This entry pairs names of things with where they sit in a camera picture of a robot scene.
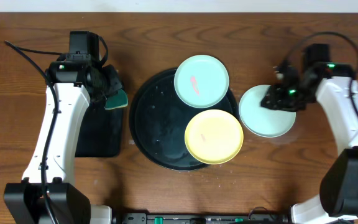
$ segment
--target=metal screw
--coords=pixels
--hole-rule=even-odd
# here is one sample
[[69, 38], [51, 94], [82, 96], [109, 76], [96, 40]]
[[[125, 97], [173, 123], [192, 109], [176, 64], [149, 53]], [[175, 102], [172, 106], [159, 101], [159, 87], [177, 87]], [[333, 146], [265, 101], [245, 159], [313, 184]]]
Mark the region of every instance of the metal screw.
[[278, 80], [282, 80], [284, 78], [284, 74], [276, 73], [276, 77], [277, 77]]

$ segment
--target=yellow plate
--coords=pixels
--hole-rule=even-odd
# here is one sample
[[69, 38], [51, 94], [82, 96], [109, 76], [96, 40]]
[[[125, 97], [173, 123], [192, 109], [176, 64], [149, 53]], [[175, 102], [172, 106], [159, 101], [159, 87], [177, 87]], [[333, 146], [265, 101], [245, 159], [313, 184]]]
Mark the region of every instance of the yellow plate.
[[244, 134], [240, 122], [221, 110], [207, 110], [187, 124], [185, 143], [190, 154], [206, 164], [221, 164], [240, 151]]

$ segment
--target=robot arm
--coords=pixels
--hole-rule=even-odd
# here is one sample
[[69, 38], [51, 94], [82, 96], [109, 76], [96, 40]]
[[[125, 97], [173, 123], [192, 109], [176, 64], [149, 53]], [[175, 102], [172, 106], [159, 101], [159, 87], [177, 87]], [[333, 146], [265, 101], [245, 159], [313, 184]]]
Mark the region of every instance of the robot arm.
[[[72, 83], [56, 83], [54, 88], [58, 96], [60, 111], [48, 151], [47, 182], [52, 183], [53, 178], [59, 177], [63, 183], [74, 185], [74, 156], [82, 119], [90, 104], [90, 96], [84, 86], [77, 87]], [[47, 105], [37, 146], [22, 177], [22, 180], [28, 179], [30, 183], [41, 183], [39, 167], [53, 108], [52, 93], [47, 88]]]
[[[358, 118], [349, 100], [349, 77], [324, 78], [316, 92], [316, 99], [323, 107], [329, 124], [333, 131], [338, 154], [344, 149], [358, 146]], [[358, 82], [353, 81], [353, 96], [358, 109]], [[317, 195], [304, 203], [299, 203], [291, 208], [293, 223], [331, 223], [338, 219], [355, 220], [358, 216], [341, 215], [330, 217], [324, 210], [320, 195]]]
[[261, 106], [298, 111], [304, 110], [307, 103], [317, 101], [328, 117], [339, 157], [321, 182], [320, 194], [292, 206], [291, 220], [318, 224], [357, 219], [358, 82], [353, 79], [354, 72], [349, 65], [330, 61], [328, 45], [309, 46], [304, 53], [303, 67], [300, 81], [297, 71], [284, 61], [277, 72], [283, 82], [269, 88]]
[[[99, 40], [106, 55], [99, 60]], [[91, 102], [113, 96], [122, 88], [107, 60], [104, 40], [90, 32], [70, 33], [70, 53], [52, 62], [46, 76], [53, 83], [59, 112], [49, 143], [46, 160], [47, 193], [54, 218], [59, 223], [111, 224], [112, 209], [91, 205], [89, 199], [74, 187], [74, 158], [81, 123]], [[16, 223], [49, 223], [45, 193], [41, 184], [42, 154], [54, 111], [53, 96], [47, 88], [47, 105], [35, 152], [20, 183], [8, 183], [4, 201]]]

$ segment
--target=plate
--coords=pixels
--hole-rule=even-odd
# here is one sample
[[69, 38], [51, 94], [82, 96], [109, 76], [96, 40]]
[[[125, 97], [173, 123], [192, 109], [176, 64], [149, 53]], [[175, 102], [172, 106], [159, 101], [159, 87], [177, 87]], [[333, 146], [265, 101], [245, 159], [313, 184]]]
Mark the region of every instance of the plate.
[[244, 134], [240, 122], [230, 113], [207, 110], [196, 115], [187, 125], [186, 147], [197, 160], [221, 164], [240, 151]]
[[242, 96], [239, 103], [241, 121], [253, 133], [274, 138], [285, 134], [295, 122], [296, 113], [269, 110], [260, 106], [270, 85], [252, 87]]
[[180, 64], [174, 86], [179, 98], [187, 105], [208, 108], [226, 95], [229, 75], [218, 59], [209, 55], [195, 55]]
[[224, 110], [238, 118], [238, 106], [230, 90], [210, 108], [188, 106], [175, 92], [175, 72], [175, 68], [163, 71], [141, 86], [131, 103], [129, 127], [136, 146], [154, 163], [173, 170], [201, 169], [208, 165], [186, 148], [188, 123], [208, 109]]

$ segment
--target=green connector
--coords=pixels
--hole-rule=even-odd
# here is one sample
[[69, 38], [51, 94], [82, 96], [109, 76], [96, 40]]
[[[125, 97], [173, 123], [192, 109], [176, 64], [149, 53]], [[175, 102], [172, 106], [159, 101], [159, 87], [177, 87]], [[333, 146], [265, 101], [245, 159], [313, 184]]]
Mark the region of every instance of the green connector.
[[154, 224], [162, 224], [162, 217], [155, 217]]

